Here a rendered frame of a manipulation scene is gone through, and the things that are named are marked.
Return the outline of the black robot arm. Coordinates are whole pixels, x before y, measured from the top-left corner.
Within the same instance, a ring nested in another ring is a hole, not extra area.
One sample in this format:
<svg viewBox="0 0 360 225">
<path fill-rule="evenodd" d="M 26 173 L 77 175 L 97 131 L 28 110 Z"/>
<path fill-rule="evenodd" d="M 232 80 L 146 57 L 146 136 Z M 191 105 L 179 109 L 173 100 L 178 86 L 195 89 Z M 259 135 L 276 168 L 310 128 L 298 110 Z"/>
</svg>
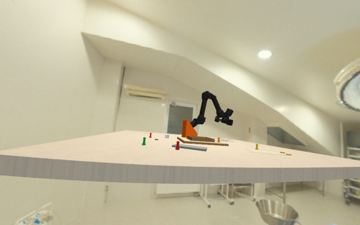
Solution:
<svg viewBox="0 0 360 225">
<path fill-rule="evenodd" d="M 202 93 L 202 105 L 201 105 L 201 109 L 200 109 L 200 114 L 197 117 L 197 119 L 193 119 L 193 121 L 190 122 L 190 124 L 192 125 L 193 128 L 198 124 L 204 124 L 205 119 L 206 119 L 204 117 L 204 113 L 205 113 L 205 108 L 206 108 L 208 99 L 212 99 L 212 102 L 217 111 L 217 116 L 219 118 L 222 118 L 224 123 L 226 123 L 229 120 L 229 116 L 232 115 L 233 110 L 227 108 L 226 112 L 223 112 L 223 110 L 220 108 L 217 97 L 215 95 L 213 95 L 212 93 L 210 93 L 209 91 L 205 91 Z"/>
</svg>

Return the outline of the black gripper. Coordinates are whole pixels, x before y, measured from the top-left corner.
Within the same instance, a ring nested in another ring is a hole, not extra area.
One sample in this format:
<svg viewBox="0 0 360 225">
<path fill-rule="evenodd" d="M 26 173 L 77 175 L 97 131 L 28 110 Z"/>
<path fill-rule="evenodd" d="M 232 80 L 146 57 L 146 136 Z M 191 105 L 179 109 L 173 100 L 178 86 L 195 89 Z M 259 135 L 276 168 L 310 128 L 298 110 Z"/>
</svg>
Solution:
<svg viewBox="0 0 360 225">
<path fill-rule="evenodd" d="M 222 119 L 220 119 L 218 116 L 215 117 L 215 122 L 221 122 L 224 123 Z M 232 126 L 233 125 L 233 120 L 228 120 L 225 124 Z"/>
</svg>

